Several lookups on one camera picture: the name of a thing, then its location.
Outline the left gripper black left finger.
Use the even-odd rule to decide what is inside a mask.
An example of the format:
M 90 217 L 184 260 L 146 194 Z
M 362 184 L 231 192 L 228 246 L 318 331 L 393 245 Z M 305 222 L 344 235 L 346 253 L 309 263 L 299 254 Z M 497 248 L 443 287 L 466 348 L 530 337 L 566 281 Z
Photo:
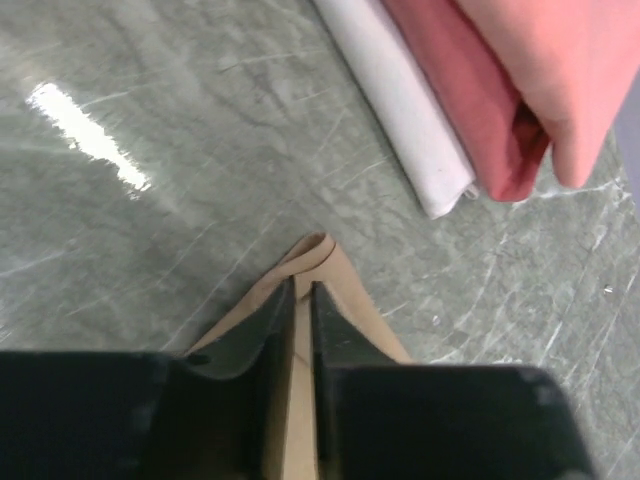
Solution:
M 294 286 L 193 353 L 5 351 L 5 479 L 259 479 Z

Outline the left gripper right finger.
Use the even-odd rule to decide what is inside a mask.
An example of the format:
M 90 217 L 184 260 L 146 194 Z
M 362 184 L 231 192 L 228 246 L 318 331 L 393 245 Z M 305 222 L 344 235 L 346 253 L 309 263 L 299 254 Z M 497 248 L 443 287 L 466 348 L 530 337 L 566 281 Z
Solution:
M 403 364 L 312 288 L 319 457 L 328 479 L 593 479 L 555 379 L 518 364 Z

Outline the tan t-shirt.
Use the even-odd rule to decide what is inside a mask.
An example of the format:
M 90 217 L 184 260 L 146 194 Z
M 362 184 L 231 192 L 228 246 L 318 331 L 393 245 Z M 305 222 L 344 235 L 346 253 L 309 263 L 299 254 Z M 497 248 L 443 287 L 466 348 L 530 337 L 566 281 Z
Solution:
M 259 473 L 266 479 L 319 477 L 317 403 L 312 330 L 312 284 L 328 289 L 329 299 L 355 338 L 384 360 L 410 364 L 412 359 L 379 314 L 353 265 L 327 233 L 302 238 L 245 296 L 188 350 L 203 353 L 249 324 L 249 316 L 287 280 L 294 284 L 292 325 L 285 328 L 284 365 L 276 369 L 275 396 L 270 401 Z

